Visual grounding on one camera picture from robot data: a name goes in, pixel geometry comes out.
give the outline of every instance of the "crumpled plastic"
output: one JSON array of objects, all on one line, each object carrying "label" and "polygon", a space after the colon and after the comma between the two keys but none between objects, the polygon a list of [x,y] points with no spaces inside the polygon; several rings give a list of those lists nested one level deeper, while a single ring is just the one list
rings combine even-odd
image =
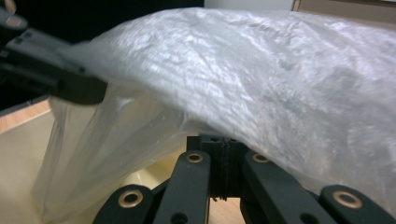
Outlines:
[{"label": "crumpled plastic", "polygon": [[61,53],[171,109],[175,133],[238,139],[315,192],[350,186],[396,215],[392,31],[296,12],[189,8],[125,22]]}]

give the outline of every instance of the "beige surface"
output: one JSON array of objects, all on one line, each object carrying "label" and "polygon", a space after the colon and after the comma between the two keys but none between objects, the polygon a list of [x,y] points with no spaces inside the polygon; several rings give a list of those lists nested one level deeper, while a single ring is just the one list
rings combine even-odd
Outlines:
[{"label": "beige surface", "polygon": [[[41,224],[30,194],[50,138],[54,118],[47,102],[0,118],[0,223]],[[155,187],[172,173],[177,153],[131,174],[123,183]],[[239,200],[211,201],[209,223],[245,223]],[[91,223],[100,204],[67,223]]]}]

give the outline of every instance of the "wooden edge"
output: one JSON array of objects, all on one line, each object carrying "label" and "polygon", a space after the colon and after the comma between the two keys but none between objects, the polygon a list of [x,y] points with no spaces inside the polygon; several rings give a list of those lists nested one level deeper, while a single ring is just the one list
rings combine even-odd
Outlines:
[{"label": "wooden edge", "polygon": [[0,133],[4,133],[48,112],[50,112],[50,105],[48,100],[45,100],[0,117]]}]

